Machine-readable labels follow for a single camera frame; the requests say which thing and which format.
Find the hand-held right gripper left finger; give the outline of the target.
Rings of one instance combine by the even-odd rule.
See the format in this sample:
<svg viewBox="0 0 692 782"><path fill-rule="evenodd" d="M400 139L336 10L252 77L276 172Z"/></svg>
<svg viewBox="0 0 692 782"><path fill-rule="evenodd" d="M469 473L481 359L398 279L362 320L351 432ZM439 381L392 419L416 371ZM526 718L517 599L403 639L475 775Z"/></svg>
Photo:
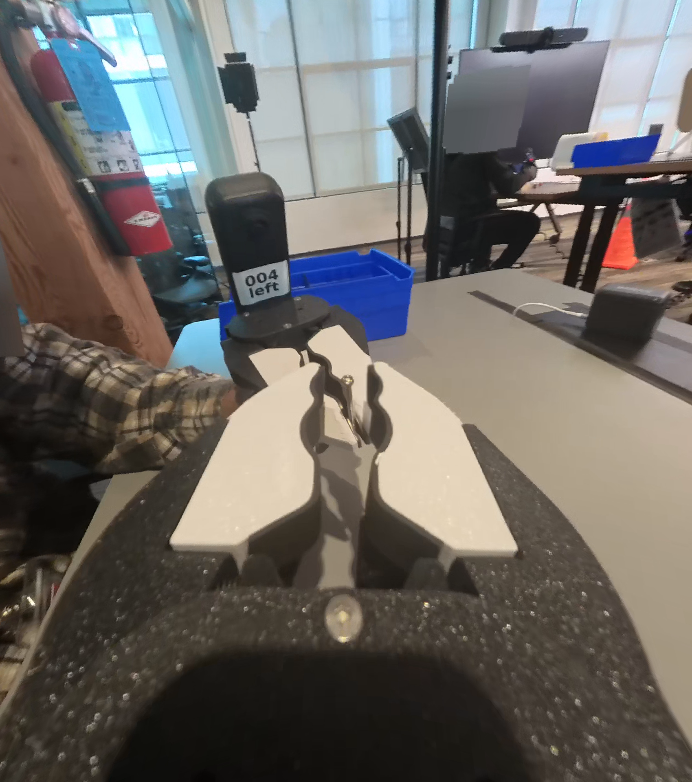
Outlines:
<svg viewBox="0 0 692 782"><path fill-rule="evenodd" d="M173 551L270 560L294 583L321 533L325 369L308 363L230 416L171 534Z"/></svg>

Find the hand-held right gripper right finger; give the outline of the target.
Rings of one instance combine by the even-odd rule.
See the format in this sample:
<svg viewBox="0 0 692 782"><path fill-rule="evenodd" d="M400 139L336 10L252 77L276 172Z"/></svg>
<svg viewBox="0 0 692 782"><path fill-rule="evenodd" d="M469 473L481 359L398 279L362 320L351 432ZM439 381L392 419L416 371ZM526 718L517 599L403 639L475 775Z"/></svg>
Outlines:
<svg viewBox="0 0 692 782"><path fill-rule="evenodd" d="M468 560L517 542L458 416L389 364L368 368L376 449L358 541L359 583L457 583Z"/></svg>

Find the blue plastic bin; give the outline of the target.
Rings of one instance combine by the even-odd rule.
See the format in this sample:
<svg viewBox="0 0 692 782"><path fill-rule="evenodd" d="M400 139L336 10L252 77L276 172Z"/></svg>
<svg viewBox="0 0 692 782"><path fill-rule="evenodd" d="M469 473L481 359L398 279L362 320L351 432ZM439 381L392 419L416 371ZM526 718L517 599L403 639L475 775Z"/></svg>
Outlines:
<svg viewBox="0 0 692 782"><path fill-rule="evenodd" d="M237 295L218 306L220 339L235 317L237 303L255 305L283 294L318 297L358 318L368 341L406 333L415 272L378 249L356 250L282 261L254 253L229 265Z"/></svg>

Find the silver bolt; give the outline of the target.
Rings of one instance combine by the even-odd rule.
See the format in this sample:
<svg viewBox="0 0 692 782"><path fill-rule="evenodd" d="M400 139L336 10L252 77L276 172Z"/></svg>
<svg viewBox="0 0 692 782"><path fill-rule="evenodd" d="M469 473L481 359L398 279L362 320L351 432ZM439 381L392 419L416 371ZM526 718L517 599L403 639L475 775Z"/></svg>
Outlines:
<svg viewBox="0 0 692 782"><path fill-rule="evenodd" d="M363 445L363 439L361 436L360 424L355 413L354 385L351 388L341 385L341 391L343 396L343 403L341 405L343 417L349 429L351 430L351 434L354 437L357 448L361 448Z"/></svg>

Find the black office chair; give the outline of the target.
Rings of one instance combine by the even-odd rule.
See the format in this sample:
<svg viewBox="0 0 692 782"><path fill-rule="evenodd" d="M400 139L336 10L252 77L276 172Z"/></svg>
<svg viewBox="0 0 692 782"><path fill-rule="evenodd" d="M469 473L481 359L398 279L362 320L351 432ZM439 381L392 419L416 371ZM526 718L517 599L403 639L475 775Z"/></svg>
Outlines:
<svg viewBox="0 0 692 782"><path fill-rule="evenodd" d="M208 256L166 257L156 266L155 303L187 307L222 301L222 291Z"/></svg>

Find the black panel on tripod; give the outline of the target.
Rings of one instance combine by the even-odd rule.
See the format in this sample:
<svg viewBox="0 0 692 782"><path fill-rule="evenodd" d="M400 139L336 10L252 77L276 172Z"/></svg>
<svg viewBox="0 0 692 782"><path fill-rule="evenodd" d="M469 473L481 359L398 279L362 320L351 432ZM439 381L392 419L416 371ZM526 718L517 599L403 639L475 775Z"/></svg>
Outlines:
<svg viewBox="0 0 692 782"><path fill-rule="evenodd" d="M414 107L387 121L400 155L397 159L396 240L398 259L411 266L413 240L413 193L419 177L424 195L428 189L429 135Z"/></svg>

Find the blue paper tag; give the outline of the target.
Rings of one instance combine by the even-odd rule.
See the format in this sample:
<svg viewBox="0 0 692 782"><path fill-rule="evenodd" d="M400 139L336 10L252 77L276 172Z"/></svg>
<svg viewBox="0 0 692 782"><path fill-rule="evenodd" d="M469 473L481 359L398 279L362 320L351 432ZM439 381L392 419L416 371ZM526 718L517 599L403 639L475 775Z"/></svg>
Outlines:
<svg viewBox="0 0 692 782"><path fill-rule="evenodd" d="M98 47L84 40L50 39L51 49L64 71L86 119L97 133L129 132L130 125Z"/></svg>

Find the black pole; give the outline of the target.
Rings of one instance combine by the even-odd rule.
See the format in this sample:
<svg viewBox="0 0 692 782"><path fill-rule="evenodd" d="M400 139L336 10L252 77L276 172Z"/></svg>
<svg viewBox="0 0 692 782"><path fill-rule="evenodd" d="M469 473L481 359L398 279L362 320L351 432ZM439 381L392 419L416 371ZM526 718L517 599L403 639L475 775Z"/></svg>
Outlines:
<svg viewBox="0 0 692 782"><path fill-rule="evenodd" d="M434 3L433 82L431 93L431 128L428 181L428 249L426 279L439 278L440 197L444 178L443 134L448 83L448 41L450 1Z"/></svg>

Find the black power adapter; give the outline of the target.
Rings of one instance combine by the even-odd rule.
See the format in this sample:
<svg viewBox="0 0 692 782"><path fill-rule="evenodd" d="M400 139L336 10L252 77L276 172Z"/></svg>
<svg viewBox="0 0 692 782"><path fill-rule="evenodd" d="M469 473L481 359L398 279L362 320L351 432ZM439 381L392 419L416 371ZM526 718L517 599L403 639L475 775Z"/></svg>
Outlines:
<svg viewBox="0 0 692 782"><path fill-rule="evenodd" d="M611 283L600 288L585 318L583 337L644 345L672 302L672 294L656 288Z"/></svg>

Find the white box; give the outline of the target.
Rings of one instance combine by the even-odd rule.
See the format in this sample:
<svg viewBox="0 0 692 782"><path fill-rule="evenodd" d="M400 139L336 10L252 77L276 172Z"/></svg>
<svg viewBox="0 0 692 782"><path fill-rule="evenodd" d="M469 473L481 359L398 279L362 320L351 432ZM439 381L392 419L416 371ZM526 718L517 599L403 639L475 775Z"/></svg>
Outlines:
<svg viewBox="0 0 692 782"><path fill-rule="evenodd" d="M573 153L577 145L604 142L608 140L608 137L609 134L607 132L584 132L562 135L549 161L549 167L555 172L573 168Z"/></svg>

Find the orange traffic cone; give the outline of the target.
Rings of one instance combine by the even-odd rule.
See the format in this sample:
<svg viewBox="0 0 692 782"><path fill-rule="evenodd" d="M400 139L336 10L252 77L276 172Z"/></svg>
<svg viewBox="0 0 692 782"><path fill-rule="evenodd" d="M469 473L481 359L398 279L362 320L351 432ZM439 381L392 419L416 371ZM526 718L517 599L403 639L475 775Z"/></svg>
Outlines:
<svg viewBox="0 0 692 782"><path fill-rule="evenodd" d="M634 248L631 201L621 206L615 220L613 232L605 250L602 268L605 270L628 271L638 264Z"/></svg>

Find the wooden office desk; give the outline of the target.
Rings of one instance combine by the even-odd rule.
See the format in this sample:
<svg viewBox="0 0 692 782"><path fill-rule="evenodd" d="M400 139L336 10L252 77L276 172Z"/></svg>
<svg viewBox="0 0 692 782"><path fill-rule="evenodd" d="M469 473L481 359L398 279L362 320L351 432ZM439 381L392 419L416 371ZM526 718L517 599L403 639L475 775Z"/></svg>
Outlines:
<svg viewBox="0 0 692 782"><path fill-rule="evenodd" d="M575 169L574 182L526 185L516 196L528 204L556 203L584 208L573 238L563 284L594 292L618 213L625 200L692 200L692 156L619 166Z"/></svg>

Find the large black monitor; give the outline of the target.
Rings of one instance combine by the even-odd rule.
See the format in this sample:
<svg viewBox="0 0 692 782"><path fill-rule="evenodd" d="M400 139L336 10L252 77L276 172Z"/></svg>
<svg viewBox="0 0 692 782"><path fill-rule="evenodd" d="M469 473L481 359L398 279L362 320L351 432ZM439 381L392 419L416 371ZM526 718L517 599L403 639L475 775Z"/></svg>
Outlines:
<svg viewBox="0 0 692 782"><path fill-rule="evenodd" d="M609 41L576 42L562 48L510 52L491 48L459 52L459 73L505 66L529 66L529 91L514 146L500 158L520 163L528 150L537 160L552 157L566 134L588 131L602 78Z"/></svg>

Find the black webcam bar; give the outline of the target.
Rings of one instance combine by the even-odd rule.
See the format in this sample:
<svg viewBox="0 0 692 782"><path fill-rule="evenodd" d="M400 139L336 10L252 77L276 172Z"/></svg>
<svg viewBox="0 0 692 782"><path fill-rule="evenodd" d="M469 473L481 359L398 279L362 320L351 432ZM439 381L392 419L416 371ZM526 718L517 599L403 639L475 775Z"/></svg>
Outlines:
<svg viewBox="0 0 692 782"><path fill-rule="evenodd" d="M587 27L554 28L547 26L529 31L507 31L498 38L498 45L490 47L493 53L536 53L568 48L585 40Z"/></svg>

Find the wooden post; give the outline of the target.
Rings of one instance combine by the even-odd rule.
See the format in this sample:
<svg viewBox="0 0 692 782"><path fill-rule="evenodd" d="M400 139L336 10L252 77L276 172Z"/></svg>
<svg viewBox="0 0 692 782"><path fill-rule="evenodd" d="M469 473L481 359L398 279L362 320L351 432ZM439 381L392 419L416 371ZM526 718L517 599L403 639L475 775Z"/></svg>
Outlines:
<svg viewBox="0 0 692 782"><path fill-rule="evenodd" d="M30 321L165 366L172 345L135 258L104 244L1 57L0 240Z"/></svg>

